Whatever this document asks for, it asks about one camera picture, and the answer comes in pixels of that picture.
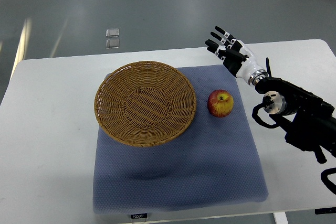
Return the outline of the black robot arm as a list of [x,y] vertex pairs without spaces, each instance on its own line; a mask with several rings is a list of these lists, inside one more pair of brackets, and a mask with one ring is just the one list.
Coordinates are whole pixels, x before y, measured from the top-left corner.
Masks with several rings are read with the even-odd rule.
[[314,152],[320,164],[327,161],[323,150],[335,155],[335,118],[331,104],[288,81],[272,77],[269,65],[251,83],[264,96],[262,103],[253,108],[256,123],[268,129],[282,128],[288,144]]

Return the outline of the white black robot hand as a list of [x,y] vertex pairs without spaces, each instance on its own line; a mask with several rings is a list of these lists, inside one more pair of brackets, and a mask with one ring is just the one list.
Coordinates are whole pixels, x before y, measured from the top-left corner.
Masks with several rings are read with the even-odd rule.
[[261,79],[268,76],[267,71],[257,63],[256,56],[241,40],[216,26],[205,42],[207,50],[217,56],[224,67],[236,78],[243,79],[248,85],[255,86]]

